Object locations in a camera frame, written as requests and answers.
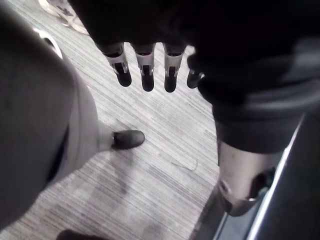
dark fabric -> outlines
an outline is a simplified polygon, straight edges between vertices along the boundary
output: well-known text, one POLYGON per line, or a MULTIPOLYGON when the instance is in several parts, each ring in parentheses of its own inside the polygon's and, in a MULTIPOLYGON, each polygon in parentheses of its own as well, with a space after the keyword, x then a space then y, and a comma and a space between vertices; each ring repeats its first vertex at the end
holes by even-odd
POLYGON ((0 230, 52 178, 73 97, 64 62, 0 1, 0 230))
POLYGON ((98 45, 185 43, 219 138, 282 151, 320 101, 320 3, 305 0, 70 0, 98 45))

prosthetic hand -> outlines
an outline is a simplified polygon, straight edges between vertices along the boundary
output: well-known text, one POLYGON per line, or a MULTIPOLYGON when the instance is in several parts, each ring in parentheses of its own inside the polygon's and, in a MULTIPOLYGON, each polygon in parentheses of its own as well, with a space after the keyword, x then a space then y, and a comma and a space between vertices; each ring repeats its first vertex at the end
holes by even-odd
POLYGON ((320 103, 320 6, 278 0, 70 2, 116 73, 117 63, 129 72, 123 48, 113 57, 105 47, 133 45, 146 91, 154 86, 154 43, 165 43, 168 92, 176 87, 185 46, 195 47, 187 84, 198 84, 213 106, 221 202, 234 216, 250 209, 272 183, 301 116, 320 103))

person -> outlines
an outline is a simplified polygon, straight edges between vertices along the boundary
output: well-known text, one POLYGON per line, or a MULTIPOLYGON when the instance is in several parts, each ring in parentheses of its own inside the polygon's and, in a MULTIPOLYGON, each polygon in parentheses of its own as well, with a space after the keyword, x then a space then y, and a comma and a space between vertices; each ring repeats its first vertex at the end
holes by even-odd
MULTIPOLYGON (((136 46, 157 42, 194 46, 195 54, 188 58, 188 65, 194 72, 204 74, 198 90, 212 104, 218 140, 234 148, 264 154, 283 151, 304 112, 320 103, 318 3, 302 0, 70 0, 69 3, 102 53, 111 54, 112 47, 123 42, 136 46)), ((24 207, 31 202, 24 202, 24 207)))
POLYGON ((64 26, 88 35, 88 31, 67 0, 38 0, 38 2, 48 14, 60 18, 64 26))
POLYGON ((55 40, 0 3, 0 229, 41 191, 98 152, 127 150, 143 132, 113 132, 55 40))

leg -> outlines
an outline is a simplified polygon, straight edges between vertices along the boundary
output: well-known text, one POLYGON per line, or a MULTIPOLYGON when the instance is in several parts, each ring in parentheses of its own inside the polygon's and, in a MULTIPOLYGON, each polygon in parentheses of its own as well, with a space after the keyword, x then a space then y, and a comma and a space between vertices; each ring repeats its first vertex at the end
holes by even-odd
POLYGON ((58 45, 2 1, 0 32, 1 230, 49 183, 99 151, 137 147, 144 135, 99 128, 93 97, 58 45))

gray carpet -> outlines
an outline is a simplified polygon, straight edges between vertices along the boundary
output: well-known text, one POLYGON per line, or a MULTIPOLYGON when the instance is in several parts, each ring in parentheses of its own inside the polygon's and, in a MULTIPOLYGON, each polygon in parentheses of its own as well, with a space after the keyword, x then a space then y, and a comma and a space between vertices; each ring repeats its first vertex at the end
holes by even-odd
POLYGON ((219 168, 211 106, 197 89, 187 87, 187 56, 176 91, 167 93, 164 51, 157 44, 155 88, 148 93, 142 89, 133 50, 126 45, 133 83, 124 88, 90 37, 62 26, 37 0, 10 3, 28 23, 56 39, 90 88, 99 117, 114 130, 142 130, 146 142, 132 151, 97 155, 43 192, 0 239, 54 240, 64 229, 113 240, 188 239, 219 168))

